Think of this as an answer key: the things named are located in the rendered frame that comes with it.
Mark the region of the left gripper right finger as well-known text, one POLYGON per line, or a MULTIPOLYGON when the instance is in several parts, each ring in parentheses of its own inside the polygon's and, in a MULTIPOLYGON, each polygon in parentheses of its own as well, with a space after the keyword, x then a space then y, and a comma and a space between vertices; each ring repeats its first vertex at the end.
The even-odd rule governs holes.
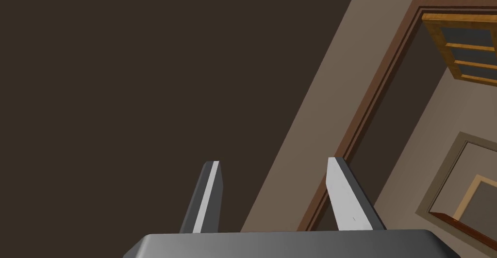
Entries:
POLYGON ((343 158, 328 158, 325 183, 338 230, 386 230, 343 158))

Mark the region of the wooden shelf unit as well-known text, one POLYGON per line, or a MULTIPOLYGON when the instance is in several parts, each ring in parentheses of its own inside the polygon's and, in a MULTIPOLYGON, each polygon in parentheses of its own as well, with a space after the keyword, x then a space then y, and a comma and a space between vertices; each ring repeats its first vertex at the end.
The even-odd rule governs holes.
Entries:
POLYGON ((453 78, 497 87, 497 15, 425 13, 453 78))

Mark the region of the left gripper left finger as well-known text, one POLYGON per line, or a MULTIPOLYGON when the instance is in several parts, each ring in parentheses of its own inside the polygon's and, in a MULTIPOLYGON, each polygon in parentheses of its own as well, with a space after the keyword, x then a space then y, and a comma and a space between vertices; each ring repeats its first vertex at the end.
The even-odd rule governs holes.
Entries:
POLYGON ((220 161, 207 161, 198 178, 180 233, 218 233, 222 195, 220 161))

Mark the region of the framed picture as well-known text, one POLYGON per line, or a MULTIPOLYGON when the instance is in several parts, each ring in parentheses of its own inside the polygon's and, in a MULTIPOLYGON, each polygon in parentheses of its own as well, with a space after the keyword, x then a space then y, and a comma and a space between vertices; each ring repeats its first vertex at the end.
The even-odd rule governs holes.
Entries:
POLYGON ((459 132, 415 213, 457 246, 497 258, 497 143, 459 132))

